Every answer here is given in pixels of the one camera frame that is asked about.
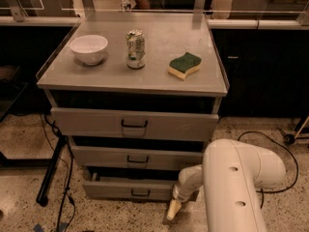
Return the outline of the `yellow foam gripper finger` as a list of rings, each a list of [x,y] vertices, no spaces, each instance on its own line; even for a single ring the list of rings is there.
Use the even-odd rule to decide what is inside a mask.
[[[177,212],[181,209],[182,203],[178,200],[172,199],[167,211],[166,218],[168,220],[173,220]]]

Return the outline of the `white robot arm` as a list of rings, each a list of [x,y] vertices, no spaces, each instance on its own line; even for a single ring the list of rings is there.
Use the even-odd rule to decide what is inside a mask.
[[[167,218],[173,219],[191,194],[203,189],[209,232],[267,232],[256,189],[278,186],[285,175],[284,162],[271,150],[215,140],[201,164],[180,172]]]

